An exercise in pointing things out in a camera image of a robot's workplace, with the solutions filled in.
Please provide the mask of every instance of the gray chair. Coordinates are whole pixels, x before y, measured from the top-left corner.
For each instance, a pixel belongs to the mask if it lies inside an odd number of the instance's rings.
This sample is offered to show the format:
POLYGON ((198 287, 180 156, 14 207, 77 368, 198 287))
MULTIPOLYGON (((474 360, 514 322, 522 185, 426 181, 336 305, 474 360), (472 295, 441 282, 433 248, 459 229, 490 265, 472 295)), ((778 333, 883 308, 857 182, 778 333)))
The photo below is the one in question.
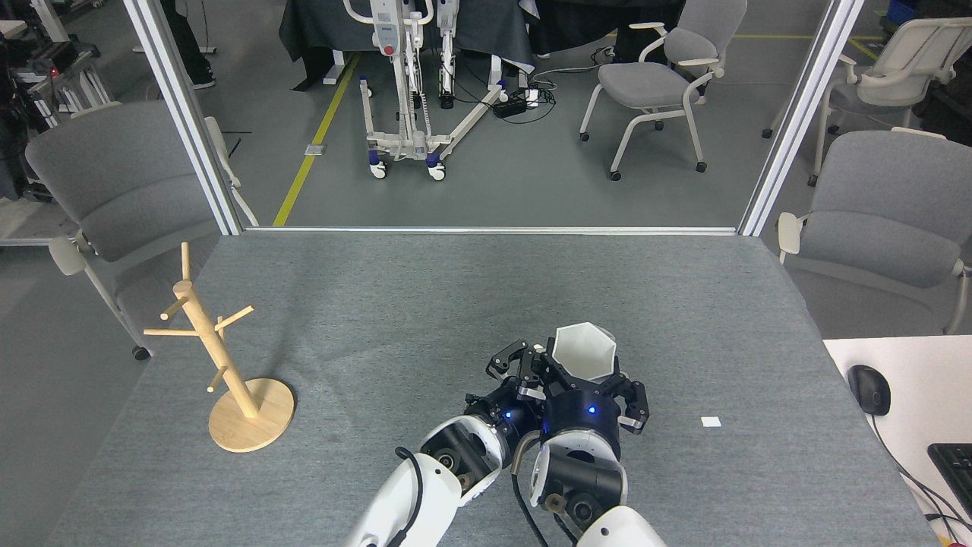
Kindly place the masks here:
POLYGON ((80 227, 75 243, 56 239, 55 261, 66 274, 85 271, 138 346, 155 351, 158 315, 172 304, 182 277, 179 242, 192 237, 198 272, 219 234, 189 155, 163 101, 99 109, 49 129, 27 146, 26 158, 56 201, 80 227), (78 250, 92 251, 82 257, 78 250), (111 288, 95 258, 124 265, 111 288))
POLYGON ((901 128, 840 136, 823 164, 811 212, 781 215, 781 261, 799 254, 853 269, 837 275, 787 264, 824 339, 958 328, 968 296, 969 271, 959 255, 972 236, 972 148, 937 137, 901 128), (937 287, 950 277, 957 277, 957 300, 945 326, 945 317, 936 317, 909 286, 937 287))
POLYGON ((746 0, 688 0, 678 25, 671 32, 660 22, 630 25, 633 29, 654 29, 659 38, 642 51, 639 62, 607 64, 598 70, 599 83, 591 93, 580 124, 580 140, 587 141, 587 123, 601 90, 618 103, 644 112, 624 131, 610 165, 611 180, 621 179, 617 169, 636 125, 654 121, 655 128, 661 129, 662 120, 677 117, 684 117, 688 123, 697 160, 695 169, 705 172, 707 165, 702 157, 692 104, 703 104, 705 85, 712 78, 724 75, 726 47, 745 13, 746 0), (674 67, 644 62, 650 52, 662 46, 674 67))
POLYGON ((911 122, 911 109, 924 99, 929 84, 947 84, 955 77, 953 65, 972 46, 972 18, 912 19, 902 24, 885 45, 873 66, 857 66, 840 56, 844 70, 823 93, 818 115, 814 173, 807 182, 816 185, 823 162, 826 133, 836 134, 840 120, 828 125, 837 111, 859 116, 903 113, 903 127, 911 122))

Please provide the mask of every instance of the chair backrest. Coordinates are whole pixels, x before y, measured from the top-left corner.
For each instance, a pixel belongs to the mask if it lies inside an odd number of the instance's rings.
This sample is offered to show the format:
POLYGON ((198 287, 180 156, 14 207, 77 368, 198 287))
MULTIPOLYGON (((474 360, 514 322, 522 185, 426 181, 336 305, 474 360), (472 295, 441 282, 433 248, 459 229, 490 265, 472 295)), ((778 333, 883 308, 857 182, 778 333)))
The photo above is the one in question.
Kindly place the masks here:
POLYGON ((163 101, 127 103, 69 120, 34 138, 25 155, 109 262, 214 222, 163 101))
POLYGON ((928 135, 855 131, 834 141, 800 256, 917 287, 944 280, 972 236, 972 148, 928 135))
POLYGON ((898 27, 857 96, 880 106, 920 102, 932 79, 948 83, 953 65, 972 46, 972 18, 912 19, 898 27))
POLYGON ((703 57, 724 60, 745 14, 746 0, 687 0, 678 25, 665 38, 665 55, 673 62, 703 57), (700 43, 699 37, 710 45, 700 43))

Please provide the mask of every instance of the computer mouse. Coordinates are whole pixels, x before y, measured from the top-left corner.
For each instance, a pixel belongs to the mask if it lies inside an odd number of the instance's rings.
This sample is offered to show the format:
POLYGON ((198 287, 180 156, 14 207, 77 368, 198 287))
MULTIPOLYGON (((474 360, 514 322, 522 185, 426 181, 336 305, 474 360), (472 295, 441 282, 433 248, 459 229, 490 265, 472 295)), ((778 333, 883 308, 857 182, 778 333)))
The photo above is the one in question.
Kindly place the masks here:
POLYGON ((874 416, 884 416, 891 410, 891 388, 877 370, 854 365, 848 370, 848 383, 860 410, 874 416))

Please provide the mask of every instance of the aluminum pole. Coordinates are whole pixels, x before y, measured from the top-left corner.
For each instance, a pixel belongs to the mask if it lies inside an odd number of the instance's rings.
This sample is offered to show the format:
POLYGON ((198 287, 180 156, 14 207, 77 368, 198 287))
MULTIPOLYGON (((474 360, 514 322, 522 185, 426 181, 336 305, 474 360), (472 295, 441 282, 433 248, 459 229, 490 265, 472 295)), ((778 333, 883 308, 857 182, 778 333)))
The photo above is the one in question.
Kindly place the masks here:
POLYGON ((739 234, 759 236, 777 200, 786 174, 793 165, 816 106, 823 98, 837 57, 851 36, 864 0, 832 0, 810 48, 800 79, 790 97, 786 114, 777 131, 770 155, 759 175, 759 183, 749 198, 739 234))
POLYGON ((124 0, 124 5, 189 153, 202 192, 213 210, 216 224, 224 236, 237 236, 242 227, 230 204, 215 146, 207 133, 202 109, 195 99, 192 82, 179 57, 165 14, 158 0, 124 0))

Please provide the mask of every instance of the gray table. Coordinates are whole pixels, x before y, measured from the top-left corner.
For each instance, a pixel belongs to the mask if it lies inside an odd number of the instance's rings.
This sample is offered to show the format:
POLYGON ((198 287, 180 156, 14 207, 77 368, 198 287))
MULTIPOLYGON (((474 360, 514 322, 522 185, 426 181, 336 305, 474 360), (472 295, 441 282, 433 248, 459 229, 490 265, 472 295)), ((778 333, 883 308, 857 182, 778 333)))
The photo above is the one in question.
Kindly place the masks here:
MULTIPOLYGON (((496 385, 489 355, 584 320, 645 382, 652 417, 622 462, 669 545, 937 545, 758 239, 250 233, 220 242, 198 289, 213 314, 254 305, 231 350, 245 377, 294 388, 293 423, 222 451, 213 366, 166 339, 51 545, 338 544, 393 447, 496 385)), ((506 475, 441 543, 532 544, 506 475)))

